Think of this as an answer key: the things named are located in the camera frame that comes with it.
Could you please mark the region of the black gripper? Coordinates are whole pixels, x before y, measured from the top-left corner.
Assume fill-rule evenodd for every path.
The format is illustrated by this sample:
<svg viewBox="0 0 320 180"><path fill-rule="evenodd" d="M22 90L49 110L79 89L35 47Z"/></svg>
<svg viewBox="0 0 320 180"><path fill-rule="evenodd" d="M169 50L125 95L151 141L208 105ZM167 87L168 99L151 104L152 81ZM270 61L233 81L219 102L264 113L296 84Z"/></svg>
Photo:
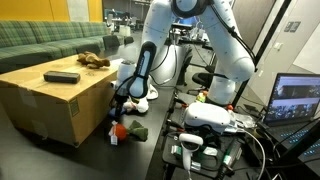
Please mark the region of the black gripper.
<svg viewBox="0 0 320 180"><path fill-rule="evenodd" d="M120 113L122 108L125 108L124 104L127 102L127 100L128 100L127 96L121 96L121 95L115 96L115 101L116 101L115 109L117 114Z"/></svg>

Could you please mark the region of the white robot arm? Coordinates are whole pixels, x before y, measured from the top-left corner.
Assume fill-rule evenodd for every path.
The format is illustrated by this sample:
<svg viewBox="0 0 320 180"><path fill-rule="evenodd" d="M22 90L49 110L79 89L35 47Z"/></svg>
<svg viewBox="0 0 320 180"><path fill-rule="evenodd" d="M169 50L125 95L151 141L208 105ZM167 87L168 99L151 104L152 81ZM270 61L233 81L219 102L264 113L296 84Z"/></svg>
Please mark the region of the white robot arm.
<svg viewBox="0 0 320 180"><path fill-rule="evenodd" d="M254 55L241 37L230 1L152 0L144 21L137 65L126 80L125 92L138 99L147 96L151 67L172 25L182 19L197 17L206 38L194 43L212 49L217 58L206 101L228 105L235 84L249 80L255 72Z"/></svg>

